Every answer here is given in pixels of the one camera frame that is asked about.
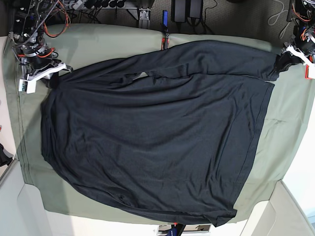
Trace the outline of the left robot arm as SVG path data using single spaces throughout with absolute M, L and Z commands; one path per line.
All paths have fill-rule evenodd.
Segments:
M 286 21 L 294 23 L 291 38 L 283 44 L 274 70 L 284 72 L 292 65 L 303 64 L 307 71 L 315 68 L 315 2 L 291 0 Z

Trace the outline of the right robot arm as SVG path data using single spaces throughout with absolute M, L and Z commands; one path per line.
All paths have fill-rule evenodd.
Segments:
M 13 22 L 9 32 L 12 51 L 21 65 L 19 91 L 34 93 L 36 83 L 57 77 L 60 71 L 73 71 L 72 67 L 58 59 L 54 47 L 48 46 L 44 36 L 57 38 L 69 28 L 71 18 L 60 0 L 15 0 Z M 64 15 L 63 27 L 59 33 L 50 33 L 46 22 L 55 14 Z

